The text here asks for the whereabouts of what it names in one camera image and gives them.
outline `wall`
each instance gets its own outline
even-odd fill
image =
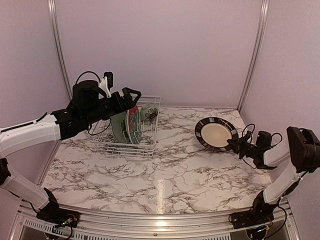
[[[65,108],[47,1],[1,1],[0,32],[0,127]],[[8,162],[35,182],[52,148],[49,142],[25,149],[10,155]],[[7,240],[20,201],[0,189],[0,202],[0,239]]]
[[[270,1],[262,50],[241,113],[246,123],[283,134],[288,126],[312,129],[320,138],[319,29],[319,1]],[[320,236],[319,181],[318,169],[289,196],[302,240]]]
[[[237,108],[261,5],[259,0],[56,1],[71,85],[84,70],[112,71],[116,90],[128,86],[159,95],[163,105]]]

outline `marble surface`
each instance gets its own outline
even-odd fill
[[[231,122],[239,134],[245,127],[236,110],[163,107],[152,159],[96,153],[82,132],[61,144],[42,186],[61,204],[113,212],[186,214],[250,207],[271,183],[270,176],[231,151],[204,148],[194,128],[206,117]]]

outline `plate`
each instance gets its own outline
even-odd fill
[[[231,150],[228,139],[238,139],[238,131],[230,122],[219,117],[206,117],[194,129],[196,139],[206,148],[224,152]]]
[[[126,112],[121,112],[111,117],[112,133],[117,143],[130,143],[129,136],[126,131]]]
[[[130,142],[139,144],[141,139],[141,117],[138,106],[127,111],[125,118],[126,131],[128,132]]]

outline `black patterned plate rim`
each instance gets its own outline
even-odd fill
[[[238,139],[239,135],[238,135],[238,131],[235,128],[235,126],[233,126],[230,122],[228,122],[225,119],[222,119],[220,117],[206,117],[201,119],[194,128],[194,134],[196,139],[207,149],[210,149],[212,151],[216,151],[216,152],[225,152],[225,151],[229,151],[231,150],[231,146],[230,144],[225,146],[225,147],[216,147],[216,146],[212,146],[210,144],[208,144],[201,136],[201,130],[202,128],[207,125],[207,124],[211,124],[211,123],[216,123],[216,124],[221,124],[225,127],[227,127],[230,132],[231,132],[231,138],[232,139]]]

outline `wire rack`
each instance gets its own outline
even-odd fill
[[[160,111],[160,101],[161,98],[159,96],[141,96],[137,102],[137,106],[140,110],[143,104],[149,103],[155,105]],[[158,122],[159,114],[151,121],[142,121],[140,131],[137,133],[139,135],[141,134],[139,144],[131,144],[117,142],[113,135],[112,126],[108,127],[110,120],[100,120],[92,126],[93,130],[90,132],[92,135],[90,135],[89,141],[98,153],[152,158],[157,143]]]

